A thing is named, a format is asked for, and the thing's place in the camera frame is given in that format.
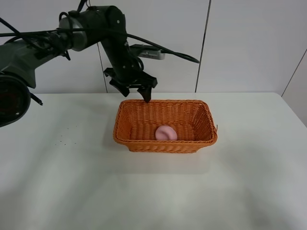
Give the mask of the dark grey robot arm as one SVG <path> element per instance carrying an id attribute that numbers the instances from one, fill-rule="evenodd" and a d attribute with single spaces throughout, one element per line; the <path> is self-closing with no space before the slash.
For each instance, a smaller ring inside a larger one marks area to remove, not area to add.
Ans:
<path id="1" fill-rule="evenodd" d="M 115 6 L 92 6 L 86 11 L 63 12 L 52 32 L 22 34 L 0 47 L 0 124 L 6 126 L 27 112 L 31 101 L 42 101 L 31 93 L 36 87 L 35 70 L 50 60 L 69 58 L 69 50 L 80 52 L 101 43 L 111 67 L 105 74 L 124 96 L 137 89 L 145 102 L 151 100 L 157 79 L 145 73 L 135 47 L 127 42 L 126 19 Z"/>

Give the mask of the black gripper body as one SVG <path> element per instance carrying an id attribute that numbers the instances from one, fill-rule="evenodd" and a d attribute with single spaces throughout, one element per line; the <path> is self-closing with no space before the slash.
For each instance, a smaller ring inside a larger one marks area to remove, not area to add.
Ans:
<path id="1" fill-rule="evenodd" d="M 111 63 L 111 67 L 104 70 L 106 76 L 126 87 L 157 86 L 157 78 L 144 72 L 143 62 L 130 46 L 103 46 L 103 48 Z"/>

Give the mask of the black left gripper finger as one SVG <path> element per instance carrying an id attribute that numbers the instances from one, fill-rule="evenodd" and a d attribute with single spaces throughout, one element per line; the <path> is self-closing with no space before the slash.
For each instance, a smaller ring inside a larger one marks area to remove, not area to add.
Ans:
<path id="1" fill-rule="evenodd" d="M 142 96 L 143 100 L 146 103 L 149 103 L 151 100 L 151 92 L 152 92 L 152 87 L 149 85 L 142 85 L 139 86 L 137 89 L 137 92 Z"/>

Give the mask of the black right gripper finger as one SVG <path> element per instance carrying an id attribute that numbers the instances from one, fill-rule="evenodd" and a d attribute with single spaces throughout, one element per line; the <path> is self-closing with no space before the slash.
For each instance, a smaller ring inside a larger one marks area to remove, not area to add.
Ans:
<path id="1" fill-rule="evenodd" d="M 129 88 L 127 88 L 126 86 L 119 84 L 115 80 L 111 80 L 109 83 L 114 88 L 116 88 L 124 97 L 127 97 L 129 95 L 130 91 Z"/>

